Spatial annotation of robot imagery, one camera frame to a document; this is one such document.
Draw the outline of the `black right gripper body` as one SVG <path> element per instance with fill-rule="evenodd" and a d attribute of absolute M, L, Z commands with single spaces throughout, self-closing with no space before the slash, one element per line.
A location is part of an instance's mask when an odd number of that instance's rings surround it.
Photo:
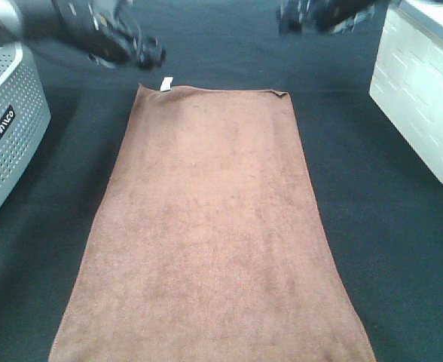
<path fill-rule="evenodd" d="M 374 16 L 376 1 L 295 0 L 282 1 L 276 11 L 280 35 L 352 32 L 357 24 Z"/>

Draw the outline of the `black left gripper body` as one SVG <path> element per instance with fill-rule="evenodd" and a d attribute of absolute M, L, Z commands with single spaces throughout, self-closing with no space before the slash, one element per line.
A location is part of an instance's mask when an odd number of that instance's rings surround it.
<path fill-rule="evenodd" d="M 132 1 L 55 1 L 60 16 L 58 39 L 107 67 L 159 68 L 166 49 L 146 35 L 133 17 Z"/>

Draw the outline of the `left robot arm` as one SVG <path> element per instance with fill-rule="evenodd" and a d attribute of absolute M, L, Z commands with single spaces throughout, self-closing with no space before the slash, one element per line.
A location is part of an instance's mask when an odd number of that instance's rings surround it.
<path fill-rule="evenodd" d="M 159 68 L 166 49 L 129 21 L 131 5 L 131 1 L 0 1 L 0 43 L 54 39 L 108 68 Z"/>

